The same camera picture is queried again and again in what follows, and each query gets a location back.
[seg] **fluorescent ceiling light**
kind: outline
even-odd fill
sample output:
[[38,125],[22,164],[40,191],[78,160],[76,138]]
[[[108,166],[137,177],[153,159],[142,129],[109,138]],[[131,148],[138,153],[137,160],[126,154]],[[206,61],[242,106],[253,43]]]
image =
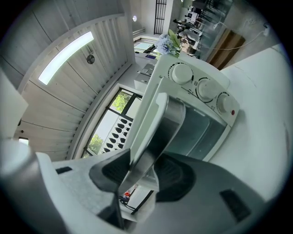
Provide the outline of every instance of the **fluorescent ceiling light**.
[[51,60],[51,62],[47,65],[47,67],[44,69],[38,79],[45,85],[47,85],[52,79],[53,75],[62,66],[62,64],[65,63],[71,55],[73,55],[81,47],[88,44],[92,40],[92,33],[87,32],[86,34],[83,34],[82,36],[71,42]]
[[18,141],[28,145],[28,139],[27,138],[19,138]]

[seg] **white wall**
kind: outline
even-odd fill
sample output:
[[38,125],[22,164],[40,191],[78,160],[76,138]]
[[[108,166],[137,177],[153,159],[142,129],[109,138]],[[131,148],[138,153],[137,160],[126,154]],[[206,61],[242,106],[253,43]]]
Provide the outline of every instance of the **white wall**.
[[[163,33],[167,33],[169,29],[173,1],[174,0],[167,0]],[[156,14],[156,0],[142,0],[141,1],[141,24],[145,28],[147,34],[152,34],[152,35],[154,34],[155,14]]]
[[146,33],[154,34],[156,0],[141,1],[141,24]]
[[121,87],[140,95],[142,95],[142,93],[136,90],[134,86],[134,79],[138,76],[137,72],[141,71],[145,65],[157,62],[154,59],[145,58],[144,56],[146,56],[144,53],[136,54],[136,63],[132,64],[131,67],[128,68],[128,70],[117,81]]
[[168,33],[168,30],[171,29],[173,32],[177,31],[177,24],[173,22],[174,19],[179,19],[180,18],[180,13],[182,9],[182,2],[181,0],[173,0],[172,3],[169,4],[172,6],[170,13],[168,14],[168,20],[166,21],[166,24],[164,24],[164,29],[163,31],[165,33]]
[[180,16],[179,16],[179,19],[178,20],[184,20],[185,19],[185,16],[187,14],[188,14],[188,9],[182,7],[181,10],[180,10]]
[[132,31],[136,31],[142,28],[141,25],[141,0],[129,0],[131,17],[136,16],[137,21],[132,21]]
[[0,100],[2,114],[0,118],[0,139],[11,139],[28,104],[2,72],[1,67]]
[[240,111],[211,162],[251,186],[265,200],[281,188],[292,166],[292,72],[281,47],[248,57],[223,72]]

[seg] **white knob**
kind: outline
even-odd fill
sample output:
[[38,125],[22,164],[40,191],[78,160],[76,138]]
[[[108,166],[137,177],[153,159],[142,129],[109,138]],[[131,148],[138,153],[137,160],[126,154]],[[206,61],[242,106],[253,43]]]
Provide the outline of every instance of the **white knob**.
[[218,93],[215,82],[208,79],[199,82],[198,92],[199,95],[206,100],[213,99]]
[[172,79],[179,85],[184,85],[192,78],[192,70],[186,64],[175,65],[172,72]]
[[218,109],[220,112],[231,112],[233,109],[233,100],[230,96],[222,94],[218,99]]

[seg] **kitchen appliance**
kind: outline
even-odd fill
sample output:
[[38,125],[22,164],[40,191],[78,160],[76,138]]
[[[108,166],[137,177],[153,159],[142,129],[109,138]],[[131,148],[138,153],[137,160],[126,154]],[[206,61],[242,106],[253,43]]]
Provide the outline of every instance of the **kitchen appliance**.
[[[147,159],[148,154],[142,152],[162,121],[160,112],[168,106],[170,98],[180,101],[180,104],[173,104],[168,116],[170,121],[180,118],[178,128],[170,133],[164,148],[152,152]],[[217,76],[211,77],[200,67],[173,56],[161,56],[137,112],[140,115],[136,115],[125,143],[125,148],[131,148],[132,166],[119,192],[125,192],[141,179],[147,180],[143,176],[164,152],[208,161],[224,142],[238,112],[238,102],[217,82]],[[165,128],[170,131],[172,123],[168,122]],[[146,184],[154,187],[156,181],[148,180]]]
[[[205,117],[211,109],[203,112],[199,106],[190,105],[187,98],[179,99],[180,91],[181,86],[167,77],[157,84],[137,133],[135,142],[141,140],[137,150],[133,145],[98,157],[52,164],[44,153],[35,154],[16,141],[2,141],[0,183],[11,201],[20,193],[23,196],[15,210],[40,233],[123,233],[120,190],[139,180],[154,165],[160,188],[156,204],[133,233],[149,233],[150,229],[153,233],[221,233],[252,222],[264,202],[246,184],[219,166],[164,153],[186,123],[189,112],[190,116],[195,112]],[[207,117],[209,121],[215,118],[212,113]],[[132,150],[138,157],[131,161]],[[23,178],[25,187],[19,186]]]
[[125,143],[132,146],[131,157],[135,158],[149,129],[150,120],[145,116],[149,106],[159,93],[165,92],[186,106],[185,120],[166,151],[208,161],[227,137],[239,111],[238,102],[217,79],[216,75],[210,76],[201,67],[162,55]]

